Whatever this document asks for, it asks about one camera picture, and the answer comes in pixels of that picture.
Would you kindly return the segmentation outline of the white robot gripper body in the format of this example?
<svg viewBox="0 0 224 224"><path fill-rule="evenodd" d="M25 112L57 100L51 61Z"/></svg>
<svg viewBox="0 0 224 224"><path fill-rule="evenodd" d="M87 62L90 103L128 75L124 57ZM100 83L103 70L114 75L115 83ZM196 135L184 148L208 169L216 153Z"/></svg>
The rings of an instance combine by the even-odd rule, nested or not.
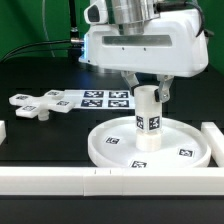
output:
<svg viewBox="0 0 224 224"><path fill-rule="evenodd" d="M144 24L142 35L123 36L114 25L92 26L85 37L85 59L106 69L191 77L208 65L199 13L163 12Z"/></svg>

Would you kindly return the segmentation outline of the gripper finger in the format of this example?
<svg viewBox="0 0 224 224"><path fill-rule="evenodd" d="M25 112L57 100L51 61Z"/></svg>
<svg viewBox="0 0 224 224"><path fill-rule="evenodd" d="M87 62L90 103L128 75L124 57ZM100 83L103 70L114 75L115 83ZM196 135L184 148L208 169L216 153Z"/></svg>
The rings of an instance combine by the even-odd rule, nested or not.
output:
<svg viewBox="0 0 224 224"><path fill-rule="evenodd" d="M122 71L121 76L129 87L130 94L134 95L134 90L139 86L139 81L136 77L136 74L130 71Z"/></svg>
<svg viewBox="0 0 224 224"><path fill-rule="evenodd" d="M154 91L157 102L167 102L170 99L170 87L174 80L172 75L158 75L159 87Z"/></svg>

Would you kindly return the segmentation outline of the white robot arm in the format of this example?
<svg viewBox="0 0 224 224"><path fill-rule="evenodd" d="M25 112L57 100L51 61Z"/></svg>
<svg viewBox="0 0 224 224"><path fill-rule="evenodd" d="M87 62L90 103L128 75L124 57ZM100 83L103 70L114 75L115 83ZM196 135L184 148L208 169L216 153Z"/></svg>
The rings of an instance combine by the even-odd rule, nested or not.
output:
<svg viewBox="0 0 224 224"><path fill-rule="evenodd" d="M155 74L158 102L169 100L174 77L208 65L205 18L195 0L91 0L84 17L90 28L79 61L120 71L130 88L138 72Z"/></svg>

